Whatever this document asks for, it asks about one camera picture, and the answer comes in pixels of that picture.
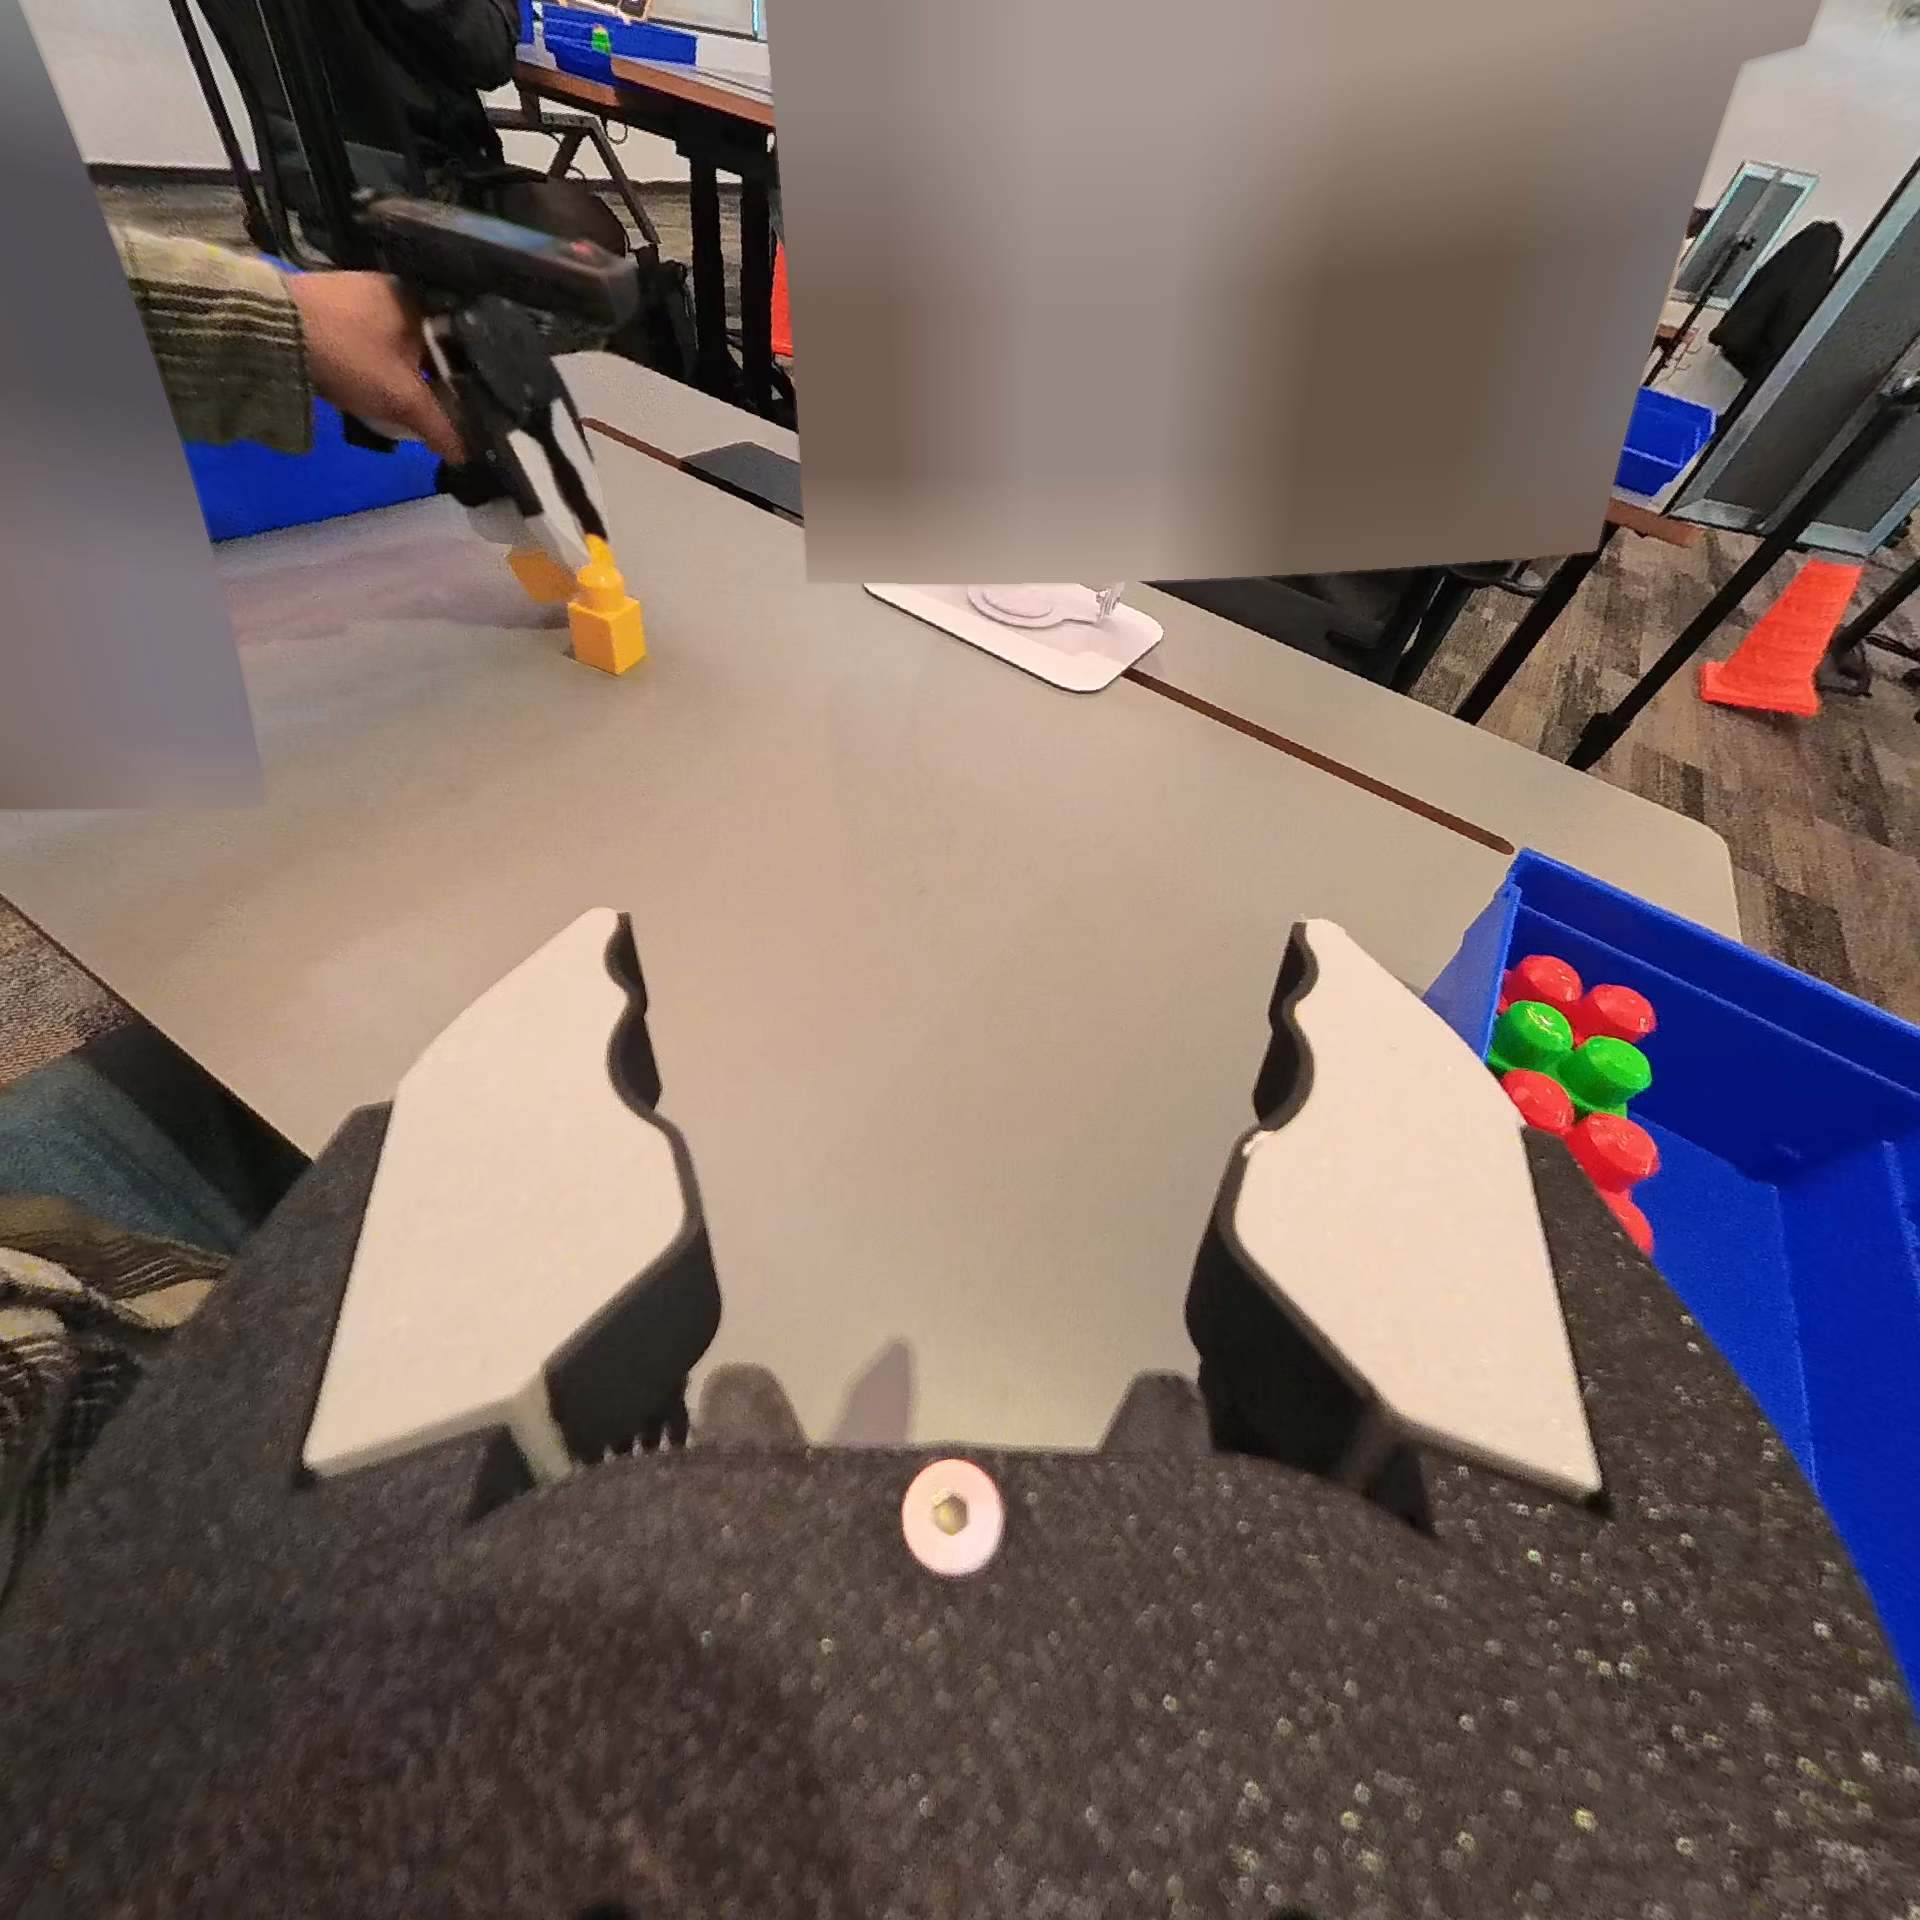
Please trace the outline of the brown background table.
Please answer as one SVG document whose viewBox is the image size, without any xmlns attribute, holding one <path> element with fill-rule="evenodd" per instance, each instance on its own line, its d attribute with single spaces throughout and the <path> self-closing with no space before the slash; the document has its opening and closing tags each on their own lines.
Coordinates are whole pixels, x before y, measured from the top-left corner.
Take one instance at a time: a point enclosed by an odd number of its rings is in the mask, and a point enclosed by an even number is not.
<svg viewBox="0 0 1920 1920">
<path fill-rule="evenodd" d="M 1606 506 L 1604 526 L 1596 546 L 1587 551 L 1566 555 L 1547 573 L 1546 586 L 1534 598 L 1532 606 L 1517 617 L 1511 631 L 1493 651 L 1460 703 L 1451 707 L 1454 720 L 1476 726 L 1487 716 L 1505 687 L 1517 677 L 1524 664 L 1538 651 L 1552 628 L 1570 610 L 1573 598 L 1619 533 L 1688 549 L 1701 538 L 1701 527 L 1680 521 L 1652 506 L 1614 495 Z"/>
<path fill-rule="evenodd" d="M 773 350 L 778 186 L 773 108 L 738 86 L 683 66 L 607 56 L 607 75 L 578 75 L 515 51 L 526 106 L 593 112 L 607 123 L 664 138 L 688 167 L 690 312 L 696 385 L 761 420 L 791 427 L 791 374 Z"/>
</svg>

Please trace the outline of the blue bin with coloured blocks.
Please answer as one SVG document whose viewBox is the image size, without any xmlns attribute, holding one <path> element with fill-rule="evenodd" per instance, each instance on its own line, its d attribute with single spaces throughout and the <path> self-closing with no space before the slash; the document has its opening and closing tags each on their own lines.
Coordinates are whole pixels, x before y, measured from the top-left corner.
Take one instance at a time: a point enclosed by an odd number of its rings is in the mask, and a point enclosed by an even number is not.
<svg viewBox="0 0 1920 1920">
<path fill-rule="evenodd" d="M 1425 1002 L 1487 1043 L 1532 956 L 1649 1004 L 1649 1257 L 1816 1488 L 1915 1685 L 1915 1025 L 1534 849 Z"/>
</svg>

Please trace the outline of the black hanging jacket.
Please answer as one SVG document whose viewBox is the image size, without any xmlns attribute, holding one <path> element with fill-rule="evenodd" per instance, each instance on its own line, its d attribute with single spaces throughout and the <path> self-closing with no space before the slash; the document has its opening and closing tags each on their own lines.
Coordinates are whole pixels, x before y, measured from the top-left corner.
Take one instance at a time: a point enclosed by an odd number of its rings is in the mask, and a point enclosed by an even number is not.
<svg viewBox="0 0 1920 1920">
<path fill-rule="evenodd" d="M 1839 267 L 1843 228 L 1816 220 L 1748 275 L 1707 344 L 1748 385 L 1777 366 L 1820 307 Z"/>
</svg>

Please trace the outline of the large grey framed panel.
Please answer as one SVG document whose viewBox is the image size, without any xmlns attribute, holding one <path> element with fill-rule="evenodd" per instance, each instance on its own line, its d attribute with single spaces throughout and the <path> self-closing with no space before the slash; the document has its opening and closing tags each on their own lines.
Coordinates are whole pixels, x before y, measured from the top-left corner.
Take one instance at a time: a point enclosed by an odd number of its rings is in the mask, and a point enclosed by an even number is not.
<svg viewBox="0 0 1920 1920">
<path fill-rule="evenodd" d="M 1883 389 L 1915 372 L 1915 337 L 1912 166 L 1781 357 L 1732 408 L 1665 513 L 1720 531 L 1771 531 L 1875 416 Z"/>
</svg>

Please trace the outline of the black office chair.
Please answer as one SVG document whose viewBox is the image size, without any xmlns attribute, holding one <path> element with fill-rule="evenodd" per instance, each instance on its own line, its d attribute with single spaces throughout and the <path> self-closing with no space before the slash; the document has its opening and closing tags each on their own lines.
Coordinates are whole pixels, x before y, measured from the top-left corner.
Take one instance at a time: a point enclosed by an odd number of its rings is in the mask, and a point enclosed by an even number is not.
<svg viewBox="0 0 1920 1920">
<path fill-rule="evenodd" d="M 1153 584 L 1192 607 L 1396 694 L 1415 687 L 1476 593 L 1534 600 L 1543 586 L 1543 573 L 1524 559 Z"/>
</svg>

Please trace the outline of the small grey framed panel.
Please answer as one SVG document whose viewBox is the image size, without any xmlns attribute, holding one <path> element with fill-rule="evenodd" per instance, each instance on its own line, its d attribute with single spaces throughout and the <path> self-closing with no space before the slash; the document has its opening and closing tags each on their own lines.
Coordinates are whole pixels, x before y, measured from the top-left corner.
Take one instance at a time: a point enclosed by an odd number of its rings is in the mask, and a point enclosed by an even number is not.
<svg viewBox="0 0 1920 1920">
<path fill-rule="evenodd" d="M 1669 299 L 1729 306 L 1818 186 L 1814 171 L 1745 160 L 1700 216 L 1677 257 Z"/>
</svg>

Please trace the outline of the white document stand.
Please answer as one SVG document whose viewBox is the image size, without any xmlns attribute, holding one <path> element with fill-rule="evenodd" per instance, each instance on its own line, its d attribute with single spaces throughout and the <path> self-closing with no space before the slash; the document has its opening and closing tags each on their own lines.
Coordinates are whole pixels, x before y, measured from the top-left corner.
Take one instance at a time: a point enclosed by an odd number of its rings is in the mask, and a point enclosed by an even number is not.
<svg viewBox="0 0 1920 1920">
<path fill-rule="evenodd" d="M 1164 625 L 1124 586 L 867 581 L 865 593 L 924 625 L 1067 694 L 1099 694 L 1146 659 Z"/>
</svg>

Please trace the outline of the blue bin with green block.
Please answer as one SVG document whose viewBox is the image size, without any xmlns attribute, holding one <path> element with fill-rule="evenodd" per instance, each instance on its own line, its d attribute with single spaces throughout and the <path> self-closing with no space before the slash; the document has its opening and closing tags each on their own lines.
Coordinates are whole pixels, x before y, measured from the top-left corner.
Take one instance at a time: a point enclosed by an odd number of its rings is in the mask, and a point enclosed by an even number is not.
<svg viewBox="0 0 1920 1920">
<path fill-rule="evenodd" d="M 526 26 L 563 72 L 606 80 L 612 59 L 692 70 L 700 61 L 700 35 L 679 26 L 662 26 L 625 12 L 590 4 L 526 4 Z"/>
</svg>

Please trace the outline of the small red mega block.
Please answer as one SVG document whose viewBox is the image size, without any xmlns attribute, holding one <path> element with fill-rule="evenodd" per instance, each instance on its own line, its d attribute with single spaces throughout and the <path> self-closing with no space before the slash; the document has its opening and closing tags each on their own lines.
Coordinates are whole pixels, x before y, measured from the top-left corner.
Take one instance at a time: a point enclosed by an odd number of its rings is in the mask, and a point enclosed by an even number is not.
<svg viewBox="0 0 1920 1920">
<path fill-rule="evenodd" d="M 1586 981 L 1572 961 L 1553 953 L 1525 953 L 1503 969 L 1496 1014 L 1522 1002 L 1555 1010 L 1567 1019 L 1576 1043 L 1594 1037 L 1643 1043 L 1660 1021 L 1652 999 L 1636 987 L 1612 980 Z"/>
</svg>

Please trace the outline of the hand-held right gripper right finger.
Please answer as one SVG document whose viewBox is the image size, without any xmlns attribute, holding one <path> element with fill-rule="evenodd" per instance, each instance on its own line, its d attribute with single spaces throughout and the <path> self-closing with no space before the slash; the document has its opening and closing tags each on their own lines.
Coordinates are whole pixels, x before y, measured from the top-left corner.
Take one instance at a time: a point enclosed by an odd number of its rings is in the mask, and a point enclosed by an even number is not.
<svg viewBox="0 0 1920 1920">
<path fill-rule="evenodd" d="M 1214 1440 L 1374 1499 L 1424 1455 L 1597 1499 L 1520 1112 L 1330 920 L 1265 1019 L 1184 1304 Z"/>
</svg>

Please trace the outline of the person's left forearm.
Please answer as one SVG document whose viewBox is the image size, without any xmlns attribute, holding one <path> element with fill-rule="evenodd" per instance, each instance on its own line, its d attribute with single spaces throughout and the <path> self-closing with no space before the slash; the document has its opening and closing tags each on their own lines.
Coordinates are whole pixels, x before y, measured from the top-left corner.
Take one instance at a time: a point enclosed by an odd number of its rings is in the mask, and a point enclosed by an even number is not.
<svg viewBox="0 0 1920 1920">
<path fill-rule="evenodd" d="M 121 224 L 108 235 L 180 439 L 307 454 L 315 391 L 286 273 L 198 237 Z"/>
</svg>

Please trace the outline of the green mega block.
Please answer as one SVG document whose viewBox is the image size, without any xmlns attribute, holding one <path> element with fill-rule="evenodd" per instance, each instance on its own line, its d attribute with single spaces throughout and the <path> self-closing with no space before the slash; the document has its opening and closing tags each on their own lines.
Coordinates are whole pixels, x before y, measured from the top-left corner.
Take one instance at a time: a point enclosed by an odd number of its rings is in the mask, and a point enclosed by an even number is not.
<svg viewBox="0 0 1920 1920">
<path fill-rule="evenodd" d="M 1497 1078 L 1532 1073 L 1553 1083 L 1579 1120 L 1625 1116 L 1653 1086 L 1653 1067 L 1632 1039 L 1577 1035 L 1559 1007 L 1514 999 L 1493 1019 L 1486 1065 Z"/>
</svg>

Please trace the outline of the person's left hand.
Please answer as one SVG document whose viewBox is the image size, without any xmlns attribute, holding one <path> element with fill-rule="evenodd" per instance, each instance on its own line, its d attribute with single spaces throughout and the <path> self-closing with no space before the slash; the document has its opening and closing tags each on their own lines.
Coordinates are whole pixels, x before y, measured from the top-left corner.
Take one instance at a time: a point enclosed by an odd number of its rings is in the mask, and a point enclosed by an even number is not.
<svg viewBox="0 0 1920 1920">
<path fill-rule="evenodd" d="M 383 272 L 325 269 L 283 278 L 299 314 L 307 381 L 342 418 L 389 441 L 415 441 L 456 465 L 458 426 L 429 385 L 421 317 Z"/>
</svg>

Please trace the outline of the blue plastic bin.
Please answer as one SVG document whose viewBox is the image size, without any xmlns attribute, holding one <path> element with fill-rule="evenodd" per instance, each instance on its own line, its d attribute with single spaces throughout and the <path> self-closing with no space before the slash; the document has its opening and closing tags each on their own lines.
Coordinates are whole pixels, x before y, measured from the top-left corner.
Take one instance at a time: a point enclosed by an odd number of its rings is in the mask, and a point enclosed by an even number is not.
<svg viewBox="0 0 1920 1920">
<path fill-rule="evenodd" d="M 310 420 L 310 448 L 299 454 L 251 441 L 182 443 L 212 543 L 434 495 L 440 458 L 429 446 L 359 446 L 348 437 L 338 408 L 323 398 L 311 402 Z"/>
</svg>

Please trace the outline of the black tripod stand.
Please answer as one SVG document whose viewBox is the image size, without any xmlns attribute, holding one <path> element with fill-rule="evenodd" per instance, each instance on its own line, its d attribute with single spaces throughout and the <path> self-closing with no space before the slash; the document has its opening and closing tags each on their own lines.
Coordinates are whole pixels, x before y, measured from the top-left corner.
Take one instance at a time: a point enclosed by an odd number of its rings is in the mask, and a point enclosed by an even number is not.
<svg viewBox="0 0 1920 1920">
<path fill-rule="evenodd" d="M 1643 669 L 1642 677 L 1632 683 L 1619 703 L 1596 712 L 1587 720 L 1572 751 L 1566 755 L 1567 767 L 1587 771 L 1617 743 L 1646 705 L 1707 644 L 1729 613 L 1740 607 L 1752 587 L 1764 581 L 1771 563 L 1801 543 L 1801 536 L 1811 521 L 1826 513 L 1836 495 L 1843 492 L 1855 474 L 1878 456 L 1881 446 L 1915 416 L 1915 410 L 1918 374 L 1906 372 L 1892 378 L 1874 398 L 1871 410 L 1841 449 L 1805 484 L 1801 494 L 1781 512 L 1728 581 L 1715 590 L 1707 604 L 1691 615 L 1688 625 L 1667 642 L 1667 648 L 1658 659 Z"/>
</svg>

